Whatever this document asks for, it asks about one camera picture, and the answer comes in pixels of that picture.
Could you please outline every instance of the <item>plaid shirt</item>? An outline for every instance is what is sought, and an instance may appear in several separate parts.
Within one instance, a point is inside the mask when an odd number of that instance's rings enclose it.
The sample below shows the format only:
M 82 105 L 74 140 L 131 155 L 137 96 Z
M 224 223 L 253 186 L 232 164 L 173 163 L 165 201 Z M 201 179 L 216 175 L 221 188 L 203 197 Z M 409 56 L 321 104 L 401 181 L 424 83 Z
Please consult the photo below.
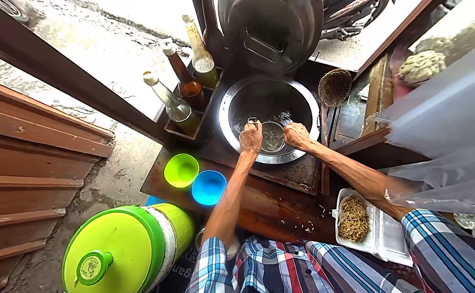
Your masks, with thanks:
M 475 292 L 475 238 L 437 213 L 414 210 L 402 220 L 415 269 L 426 292 Z M 414 292 L 381 267 L 345 247 L 248 239 L 229 275 L 226 250 L 207 239 L 187 292 Z

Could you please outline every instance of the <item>man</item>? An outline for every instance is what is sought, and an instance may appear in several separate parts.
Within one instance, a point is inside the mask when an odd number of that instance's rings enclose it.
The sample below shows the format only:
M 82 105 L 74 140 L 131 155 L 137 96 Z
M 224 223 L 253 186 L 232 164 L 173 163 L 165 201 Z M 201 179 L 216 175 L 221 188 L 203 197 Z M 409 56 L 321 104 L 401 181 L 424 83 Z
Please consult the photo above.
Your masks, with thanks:
M 279 243 L 255 237 L 243 244 L 232 275 L 225 268 L 248 171 L 259 153 L 261 123 L 247 124 L 241 154 L 227 189 L 205 227 L 188 292 L 413 292 L 413 286 L 355 250 L 313 241 Z M 475 292 L 475 238 L 428 210 L 391 204 L 384 198 L 389 178 L 309 138 L 291 123 L 284 139 L 321 159 L 366 200 L 403 224 L 407 246 L 426 292 Z

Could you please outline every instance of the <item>green water cooler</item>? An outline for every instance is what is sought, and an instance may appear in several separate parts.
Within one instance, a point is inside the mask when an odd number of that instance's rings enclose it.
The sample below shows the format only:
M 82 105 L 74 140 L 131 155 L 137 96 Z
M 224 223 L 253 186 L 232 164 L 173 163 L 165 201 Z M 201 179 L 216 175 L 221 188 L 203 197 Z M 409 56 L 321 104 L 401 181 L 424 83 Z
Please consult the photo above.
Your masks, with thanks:
M 65 292 L 149 292 L 193 236 L 191 218 L 169 203 L 98 213 L 78 229 L 65 250 Z

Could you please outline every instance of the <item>wooden counter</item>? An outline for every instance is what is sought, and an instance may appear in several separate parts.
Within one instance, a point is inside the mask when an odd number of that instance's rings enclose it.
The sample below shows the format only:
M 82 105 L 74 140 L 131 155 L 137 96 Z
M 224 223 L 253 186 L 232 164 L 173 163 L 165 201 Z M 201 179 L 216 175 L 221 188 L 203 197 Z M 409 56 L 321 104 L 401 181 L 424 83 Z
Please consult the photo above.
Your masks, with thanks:
M 140 191 L 182 208 L 210 215 L 213 207 L 197 203 L 192 198 L 190 186 L 179 189 L 165 181 L 163 169 L 174 155 L 176 153 L 162 148 Z M 196 159 L 200 172 L 216 170 L 221 172 L 227 181 L 230 179 L 233 168 L 199 157 Z M 335 196 L 310 196 L 249 175 L 237 224 L 245 230 L 272 240 L 311 239 L 335 244 L 335 219 L 330 214 L 335 207 L 335 201 Z

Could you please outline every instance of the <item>blue bowl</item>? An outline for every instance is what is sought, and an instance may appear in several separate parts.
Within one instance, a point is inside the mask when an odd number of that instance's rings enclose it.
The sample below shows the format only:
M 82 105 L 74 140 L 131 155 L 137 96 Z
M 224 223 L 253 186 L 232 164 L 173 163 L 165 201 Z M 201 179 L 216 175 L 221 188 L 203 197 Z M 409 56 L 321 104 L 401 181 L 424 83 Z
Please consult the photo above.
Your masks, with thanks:
M 198 174 L 192 183 L 192 197 L 203 205 L 215 205 L 227 187 L 227 179 L 214 170 L 205 170 Z

